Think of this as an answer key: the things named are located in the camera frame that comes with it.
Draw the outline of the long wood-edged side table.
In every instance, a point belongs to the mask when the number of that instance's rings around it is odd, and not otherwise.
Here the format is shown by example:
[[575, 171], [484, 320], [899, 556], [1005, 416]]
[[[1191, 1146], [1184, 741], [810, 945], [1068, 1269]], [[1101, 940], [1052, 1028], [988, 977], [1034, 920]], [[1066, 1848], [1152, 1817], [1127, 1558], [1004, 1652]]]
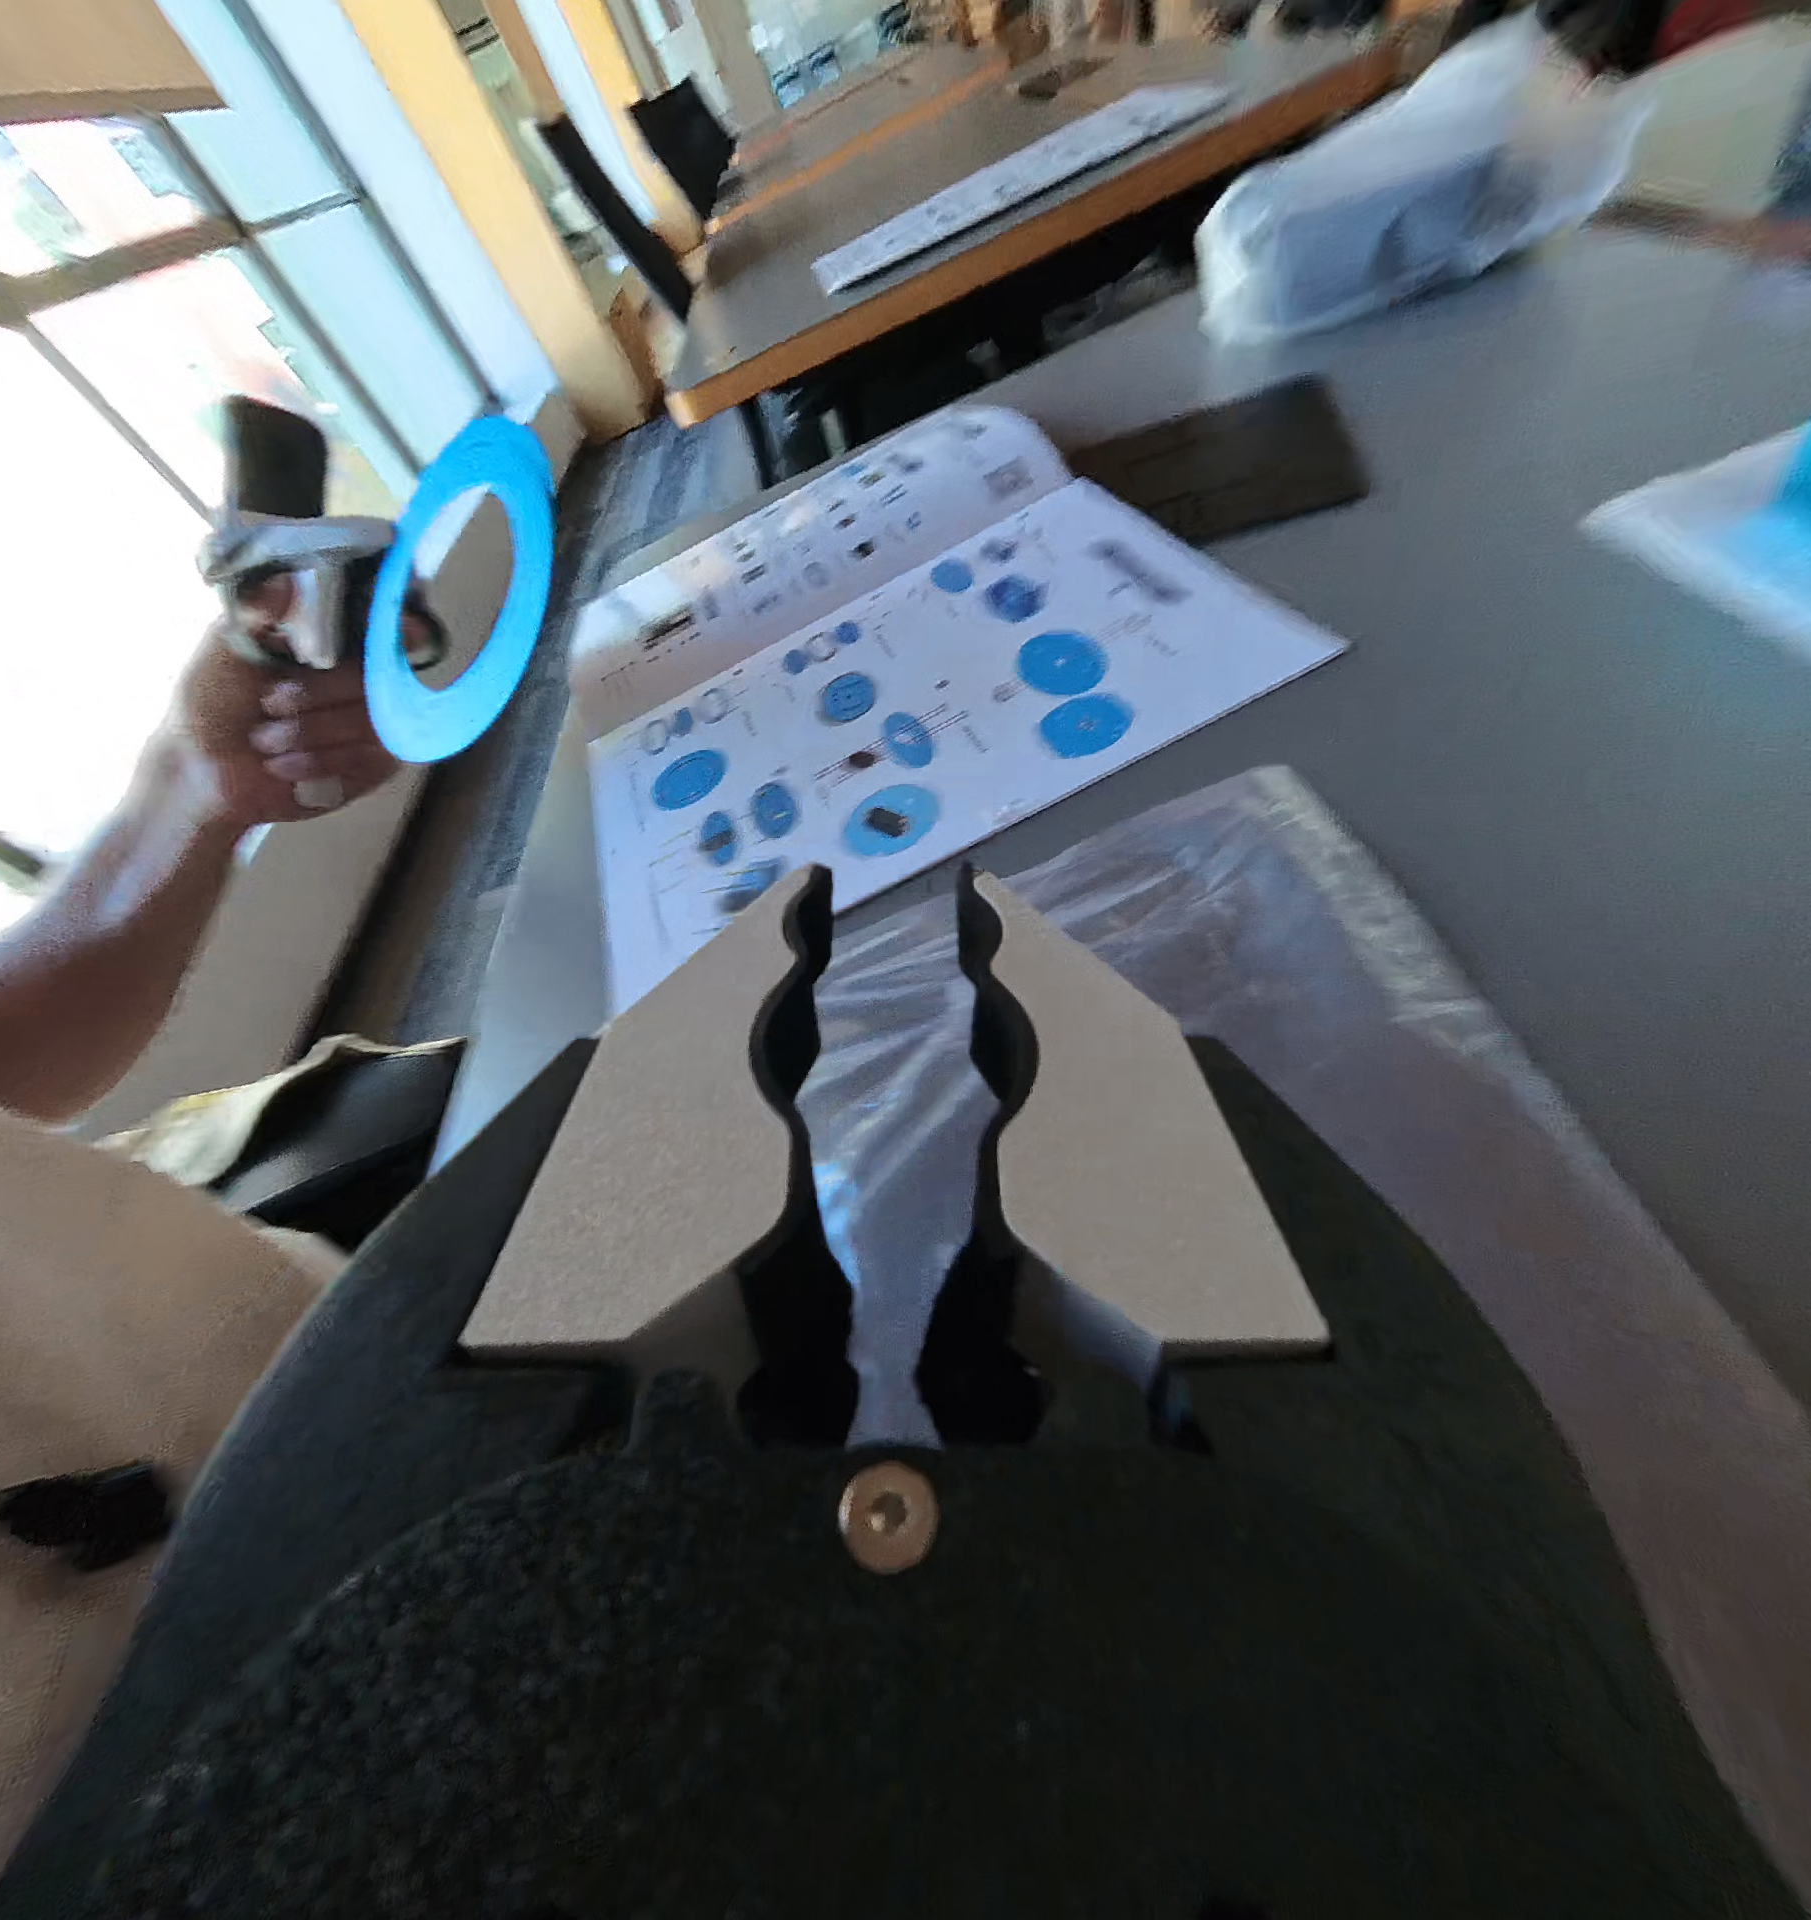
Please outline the long wood-edged side table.
[[[690, 428], [966, 301], [995, 303], [1007, 281], [1047, 274], [1084, 249], [1111, 249], [1120, 230], [1198, 205], [1201, 189], [1387, 98], [1410, 70], [1412, 32], [1402, 22], [1365, 35], [1113, 45], [1050, 100], [1020, 90], [1024, 69], [995, 75], [785, 201], [742, 212], [709, 242], [708, 275], [664, 379], [668, 411]], [[1140, 88], [1180, 83], [1216, 83], [1224, 101], [884, 275], [836, 294], [820, 286], [816, 260], [870, 228]]]

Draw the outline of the person's left forearm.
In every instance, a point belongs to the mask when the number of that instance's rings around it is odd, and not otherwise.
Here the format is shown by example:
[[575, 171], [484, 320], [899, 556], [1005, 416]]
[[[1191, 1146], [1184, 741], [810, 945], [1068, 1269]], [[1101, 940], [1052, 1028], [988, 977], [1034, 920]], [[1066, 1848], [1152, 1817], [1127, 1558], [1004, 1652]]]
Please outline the person's left forearm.
[[0, 934], [0, 1105], [86, 1114], [163, 1028], [240, 840], [281, 796], [251, 741], [161, 733], [96, 834]]

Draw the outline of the black chair back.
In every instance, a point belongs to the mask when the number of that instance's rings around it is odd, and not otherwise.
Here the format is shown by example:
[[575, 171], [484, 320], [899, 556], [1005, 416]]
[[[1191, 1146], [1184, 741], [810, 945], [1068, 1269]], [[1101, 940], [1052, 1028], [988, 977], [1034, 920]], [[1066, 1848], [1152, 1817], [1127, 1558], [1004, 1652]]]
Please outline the black chair back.
[[634, 100], [627, 118], [705, 222], [720, 201], [737, 137], [709, 107], [697, 78], [686, 77], [650, 98]]
[[558, 112], [535, 123], [537, 135], [581, 202], [614, 238], [620, 252], [645, 280], [652, 297], [684, 323], [695, 301], [695, 286], [681, 270], [671, 244], [657, 233], [605, 174], [574, 120]]

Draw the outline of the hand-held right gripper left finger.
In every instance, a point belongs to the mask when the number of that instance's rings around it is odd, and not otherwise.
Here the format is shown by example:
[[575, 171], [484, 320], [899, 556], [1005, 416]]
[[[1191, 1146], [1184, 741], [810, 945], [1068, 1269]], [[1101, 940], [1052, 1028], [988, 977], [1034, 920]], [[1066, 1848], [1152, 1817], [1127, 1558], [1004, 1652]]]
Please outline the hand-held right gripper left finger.
[[847, 1442], [854, 1291], [796, 1109], [832, 900], [825, 868], [794, 868], [605, 1026], [465, 1356], [697, 1371], [762, 1445]]

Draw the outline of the window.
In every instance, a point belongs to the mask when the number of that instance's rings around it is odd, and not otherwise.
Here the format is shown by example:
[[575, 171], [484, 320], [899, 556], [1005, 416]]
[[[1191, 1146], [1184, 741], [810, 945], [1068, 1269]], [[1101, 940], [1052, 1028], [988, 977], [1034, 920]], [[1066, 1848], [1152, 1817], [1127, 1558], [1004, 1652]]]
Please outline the window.
[[267, 246], [351, 194], [212, 160], [226, 110], [0, 130], [0, 931], [93, 831], [217, 614], [195, 552], [226, 397], [322, 424], [337, 512], [389, 515], [413, 458]]

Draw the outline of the assembly instruction booklet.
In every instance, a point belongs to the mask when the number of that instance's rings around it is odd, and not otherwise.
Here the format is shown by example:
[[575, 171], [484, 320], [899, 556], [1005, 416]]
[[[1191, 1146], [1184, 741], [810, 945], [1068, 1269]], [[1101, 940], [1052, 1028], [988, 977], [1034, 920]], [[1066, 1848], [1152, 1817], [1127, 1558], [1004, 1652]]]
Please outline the assembly instruction booklet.
[[581, 612], [605, 1012], [794, 868], [859, 905], [1345, 649], [1024, 416], [918, 419]]

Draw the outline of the person's left hand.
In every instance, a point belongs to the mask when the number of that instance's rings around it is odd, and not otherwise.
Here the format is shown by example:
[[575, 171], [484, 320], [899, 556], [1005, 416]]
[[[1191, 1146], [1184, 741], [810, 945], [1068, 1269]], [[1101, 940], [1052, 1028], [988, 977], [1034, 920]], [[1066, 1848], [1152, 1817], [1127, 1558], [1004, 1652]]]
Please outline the person's left hand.
[[209, 627], [179, 677], [169, 734], [232, 829], [340, 809], [399, 770], [373, 729], [357, 663], [246, 659], [222, 623]]

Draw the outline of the white plastic bag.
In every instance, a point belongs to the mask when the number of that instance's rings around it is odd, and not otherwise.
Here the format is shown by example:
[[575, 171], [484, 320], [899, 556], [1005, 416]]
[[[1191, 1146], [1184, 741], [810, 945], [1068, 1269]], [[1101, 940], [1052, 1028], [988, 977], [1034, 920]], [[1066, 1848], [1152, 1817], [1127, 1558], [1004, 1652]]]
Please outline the white plastic bag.
[[1487, 274], [1630, 178], [1657, 105], [1510, 15], [1390, 100], [1228, 184], [1196, 235], [1206, 337], [1262, 349]]

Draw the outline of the white foam sheet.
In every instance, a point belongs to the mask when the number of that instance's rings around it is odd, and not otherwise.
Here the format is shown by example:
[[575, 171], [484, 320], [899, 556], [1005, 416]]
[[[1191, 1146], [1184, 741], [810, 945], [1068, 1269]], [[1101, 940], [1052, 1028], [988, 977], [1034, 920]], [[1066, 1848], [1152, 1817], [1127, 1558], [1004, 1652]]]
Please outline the white foam sheet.
[[1811, 509], [1781, 500], [1808, 436], [1802, 424], [1660, 476], [1596, 506], [1582, 529], [1811, 662]]

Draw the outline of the white printed paper strip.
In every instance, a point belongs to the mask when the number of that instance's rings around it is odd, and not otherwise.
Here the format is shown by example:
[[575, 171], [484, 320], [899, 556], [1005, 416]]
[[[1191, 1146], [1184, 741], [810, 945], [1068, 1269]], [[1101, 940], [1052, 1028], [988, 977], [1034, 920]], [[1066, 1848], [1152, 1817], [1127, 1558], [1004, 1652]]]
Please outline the white printed paper strip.
[[904, 209], [832, 252], [813, 259], [821, 291], [843, 290], [883, 275], [939, 244], [982, 228], [1013, 206], [1031, 205], [1068, 179], [1187, 128], [1232, 101], [1228, 83], [1140, 86], [1119, 101], [1050, 131], [1010, 156], [982, 166], [941, 192]]

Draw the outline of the grey desk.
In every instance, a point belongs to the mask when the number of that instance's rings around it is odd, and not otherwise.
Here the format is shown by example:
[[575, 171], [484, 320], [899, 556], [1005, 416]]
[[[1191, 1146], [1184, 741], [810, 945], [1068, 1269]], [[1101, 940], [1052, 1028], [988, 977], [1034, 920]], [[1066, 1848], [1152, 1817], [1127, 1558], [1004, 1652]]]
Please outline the grey desk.
[[[1486, 983], [1660, 1197], [1682, 1234], [1779, 1226], [1811, 1278], [1811, 670], [1765, 663], [1730, 619], [1575, 562], [1545, 509], [1639, 452], [1703, 451], [1811, 397], [1790, 349], [1733, 345], [1730, 269], [1650, 242], [1580, 242], [1445, 323], [1454, 358], [1353, 349], [1391, 493], [1342, 532], [1271, 538], [1267, 576], [1362, 615], [1345, 691], [1247, 730], [1325, 787], [1350, 829], [1461, 939]], [[794, 1673], [820, 1672], [796, 1548], [825, 1538], [821, 1455], [746, 1457], [679, 1394], [630, 1449], [532, 1475], [482, 1520], [527, 1538], [501, 1627], [518, 1677], [555, 1679], [510, 1722], [553, 1731], [509, 1788], [532, 1911], [872, 1916], [880, 1841], [831, 1899], [796, 1869], [845, 1826], [806, 1811]]]

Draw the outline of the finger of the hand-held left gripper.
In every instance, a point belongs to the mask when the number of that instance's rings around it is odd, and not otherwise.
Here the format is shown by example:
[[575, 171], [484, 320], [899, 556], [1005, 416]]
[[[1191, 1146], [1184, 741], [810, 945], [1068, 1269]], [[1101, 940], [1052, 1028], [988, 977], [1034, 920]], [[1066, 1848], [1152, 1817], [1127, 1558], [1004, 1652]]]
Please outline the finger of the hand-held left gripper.
[[434, 606], [431, 598], [431, 580], [422, 576], [413, 563], [413, 554], [407, 552], [407, 565], [399, 571], [389, 558], [397, 552], [397, 545], [386, 552], [382, 570], [377, 576], [377, 589], [389, 585], [397, 591], [391, 604], [391, 633], [397, 659], [404, 663], [407, 670], [440, 670], [450, 657], [453, 640], [448, 627]]

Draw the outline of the black perforated plate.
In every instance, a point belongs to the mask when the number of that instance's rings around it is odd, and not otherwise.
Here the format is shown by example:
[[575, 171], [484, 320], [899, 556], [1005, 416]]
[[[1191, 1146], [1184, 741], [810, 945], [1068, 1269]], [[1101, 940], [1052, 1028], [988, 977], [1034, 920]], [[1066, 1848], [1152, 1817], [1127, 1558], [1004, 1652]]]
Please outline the black perforated plate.
[[1072, 449], [1066, 464], [1191, 545], [1343, 509], [1372, 489], [1319, 374]]

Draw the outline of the clear plastic bag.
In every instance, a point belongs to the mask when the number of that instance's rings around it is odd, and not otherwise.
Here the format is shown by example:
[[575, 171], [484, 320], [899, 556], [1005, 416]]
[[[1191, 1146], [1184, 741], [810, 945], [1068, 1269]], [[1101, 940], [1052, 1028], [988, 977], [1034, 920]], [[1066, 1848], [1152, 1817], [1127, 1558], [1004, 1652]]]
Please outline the clear plastic bag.
[[[1018, 940], [1174, 1022], [1330, 1353], [1174, 1356], [1013, 1226]], [[921, 1565], [796, 1548], [796, 1869], [856, 1914], [1811, 1911], [1811, 1412], [1290, 770], [836, 931], [799, 1105], [850, 1465]]]

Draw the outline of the cream crumpled bag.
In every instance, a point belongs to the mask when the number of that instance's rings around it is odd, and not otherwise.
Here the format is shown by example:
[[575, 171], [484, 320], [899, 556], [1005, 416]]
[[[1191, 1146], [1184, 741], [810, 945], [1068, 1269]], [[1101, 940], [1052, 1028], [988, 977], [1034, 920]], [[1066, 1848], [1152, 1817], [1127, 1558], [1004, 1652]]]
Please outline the cream crumpled bag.
[[276, 1104], [358, 1068], [426, 1060], [448, 1053], [460, 1061], [467, 1036], [423, 1044], [379, 1044], [365, 1035], [330, 1035], [295, 1061], [233, 1086], [186, 1094], [146, 1120], [93, 1139], [93, 1146], [132, 1165], [143, 1165], [182, 1188], [212, 1189], [232, 1176], [264, 1126]]

